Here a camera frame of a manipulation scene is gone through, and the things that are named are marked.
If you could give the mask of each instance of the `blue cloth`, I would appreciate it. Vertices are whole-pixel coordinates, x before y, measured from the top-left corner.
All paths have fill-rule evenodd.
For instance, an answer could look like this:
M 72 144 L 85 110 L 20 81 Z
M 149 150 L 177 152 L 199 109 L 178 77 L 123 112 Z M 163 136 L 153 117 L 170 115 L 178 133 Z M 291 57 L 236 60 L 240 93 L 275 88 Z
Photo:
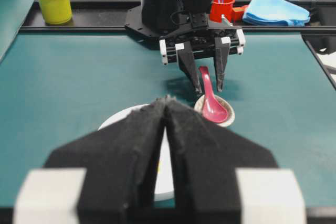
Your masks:
M 285 0 L 251 0 L 243 21 L 265 26 L 304 26 L 309 12 Z

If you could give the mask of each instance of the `white bowl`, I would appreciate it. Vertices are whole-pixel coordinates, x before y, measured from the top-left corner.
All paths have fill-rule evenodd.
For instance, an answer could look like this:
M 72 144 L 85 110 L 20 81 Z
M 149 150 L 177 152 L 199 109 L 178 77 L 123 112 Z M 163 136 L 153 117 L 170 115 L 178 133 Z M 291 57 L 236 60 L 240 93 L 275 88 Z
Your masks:
M 227 120 L 223 123 L 217 123 L 217 125 L 219 125 L 221 127 L 228 127 L 235 120 L 235 117 L 236 117 L 235 111 L 233 110 L 231 105 L 227 101 L 225 101 L 223 98 L 221 98 L 217 95 L 215 95 L 215 98 L 224 108 L 226 108 L 226 110 L 228 112 Z M 204 95 L 202 95 L 198 99 L 198 101 L 195 103 L 194 110 L 196 110 L 199 114 L 202 114 L 203 105 L 204 105 Z

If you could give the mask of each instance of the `green table surface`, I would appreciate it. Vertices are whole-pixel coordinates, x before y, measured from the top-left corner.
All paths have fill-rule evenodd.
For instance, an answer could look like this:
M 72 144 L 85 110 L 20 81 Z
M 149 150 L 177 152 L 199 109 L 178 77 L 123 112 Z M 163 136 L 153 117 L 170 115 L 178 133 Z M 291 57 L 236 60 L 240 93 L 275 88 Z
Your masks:
M 247 34 L 229 56 L 229 128 L 295 172 L 308 207 L 336 205 L 336 92 L 299 34 Z M 208 65 L 212 79 L 213 62 Z M 177 65 L 126 34 L 19 34 L 0 65 L 0 207 L 50 151 L 166 94 L 197 97 Z

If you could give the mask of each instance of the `pink spoon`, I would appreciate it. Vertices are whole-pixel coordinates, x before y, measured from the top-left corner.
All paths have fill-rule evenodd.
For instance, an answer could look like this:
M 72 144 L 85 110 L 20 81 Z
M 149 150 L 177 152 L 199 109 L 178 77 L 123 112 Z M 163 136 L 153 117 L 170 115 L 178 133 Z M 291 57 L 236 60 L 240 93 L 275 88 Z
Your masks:
M 227 110 L 217 101 L 212 89 L 211 79 L 209 76 L 208 67 L 199 67 L 202 74 L 205 97 L 202 109 L 203 116 L 214 123 L 223 123 L 227 117 Z

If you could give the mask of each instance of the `yellow cup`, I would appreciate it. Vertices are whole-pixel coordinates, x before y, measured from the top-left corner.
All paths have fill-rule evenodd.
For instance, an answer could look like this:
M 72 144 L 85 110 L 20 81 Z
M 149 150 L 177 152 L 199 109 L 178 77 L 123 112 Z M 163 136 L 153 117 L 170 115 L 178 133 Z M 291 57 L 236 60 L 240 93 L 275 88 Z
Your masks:
M 45 22 L 59 25 L 71 20 L 70 0 L 38 0 Z

